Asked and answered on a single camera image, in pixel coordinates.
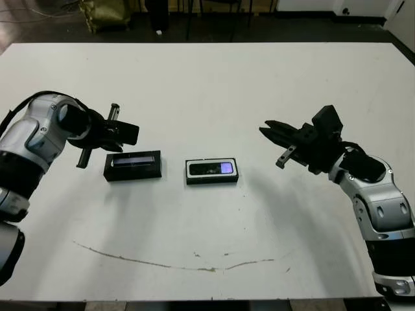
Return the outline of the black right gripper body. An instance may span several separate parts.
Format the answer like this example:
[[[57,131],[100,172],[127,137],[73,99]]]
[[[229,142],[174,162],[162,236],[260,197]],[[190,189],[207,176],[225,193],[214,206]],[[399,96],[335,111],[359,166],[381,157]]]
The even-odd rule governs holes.
[[[293,135],[296,144],[284,147],[286,151],[278,158],[277,167],[284,168],[291,159],[307,167],[313,174],[327,173],[343,153],[341,132],[341,124],[303,124]]]

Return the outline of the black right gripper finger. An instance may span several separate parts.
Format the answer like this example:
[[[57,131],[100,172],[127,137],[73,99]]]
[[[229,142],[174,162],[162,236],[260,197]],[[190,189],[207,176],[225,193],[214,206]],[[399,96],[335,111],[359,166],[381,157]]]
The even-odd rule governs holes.
[[[259,131],[264,135],[264,128],[260,128]],[[282,139],[269,139],[269,140],[273,142],[274,144],[281,146],[281,147],[290,147],[296,144],[296,141],[293,138],[293,136],[290,138],[286,137],[285,139],[282,138]]]
[[[266,128],[264,128],[264,136],[269,139],[282,139],[290,138],[298,132],[298,129],[290,124],[268,120],[265,122]]]

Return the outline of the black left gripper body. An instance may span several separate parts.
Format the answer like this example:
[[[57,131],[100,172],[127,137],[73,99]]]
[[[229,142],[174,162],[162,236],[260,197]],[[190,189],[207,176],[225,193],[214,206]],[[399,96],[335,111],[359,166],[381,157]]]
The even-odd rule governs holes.
[[[90,110],[92,122],[88,133],[81,139],[76,140],[76,147],[82,150],[77,163],[78,168],[86,168],[93,149],[101,146],[108,146],[109,142],[117,142],[115,134],[118,132],[117,126],[113,123],[117,120],[120,107],[112,104],[107,119],[99,113]]]

